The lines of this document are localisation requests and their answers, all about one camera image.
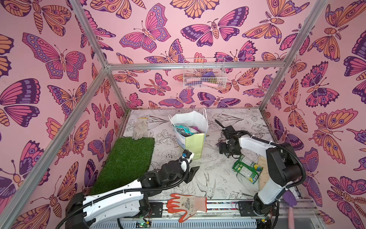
shopping bag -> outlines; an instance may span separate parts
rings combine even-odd
[[[208,132],[206,109],[203,109],[203,115],[197,111],[192,111],[184,114],[176,114],[173,117],[169,115],[169,120],[172,123],[173,131],[181,150],[187,149],[194,153],[193,160],[201,158],[203,143]],[[176,131],[175,125],[196,126],[200,133],[184,137]]]

purple object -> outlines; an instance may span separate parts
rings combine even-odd
[[[288,205],[290,205],[290,207],[293,207],[297,204],[297,200],[290,190],[287,190],[282,197],[283,200],[286,201]]]
[[[204,77],[204,78],[215,77],[215,74],[212,71],[209,71],[208,73],[204,74],[202,77]]]

orange rubber glove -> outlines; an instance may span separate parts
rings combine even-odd
[[[197,211],[207,212],[207,198],[192,195],[181,195],[173,193],[173,199],[168,200],[167,208],[169,213],[185,211],[186,213],[179,219],[180,223],[196,214]]]

work glove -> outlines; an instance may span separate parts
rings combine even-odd
[[[147,128],[148,128],[147,118],[139,118],[137,122],[135,122],[134,133],[132,135],[132,138],[137,140],[142,137],[147,137],[148,136]]]
[[[173,199],[168,200],[167,208],[169,213],[185,211],[186,213],[179,219],[180,223],[186,221],[189,217],[196,214],[197,211],[207,212],[207,198],[192,195],[181,195],[173,193],[170,195]]]

bag handle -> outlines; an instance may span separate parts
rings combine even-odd
[[[202,115],[206,118],[206,122],[207,122],[207,126],[208,126],[207,112],[206,112],[205,108],[203,109]]]
[[[168,118],[169,118],[170,122],[172,123],[172,125],[174,126],[174,129],[175,129],[175,125],[174,125],[174,123],[172,122],[172,116],[171,116],[170,114],[168,115]]]

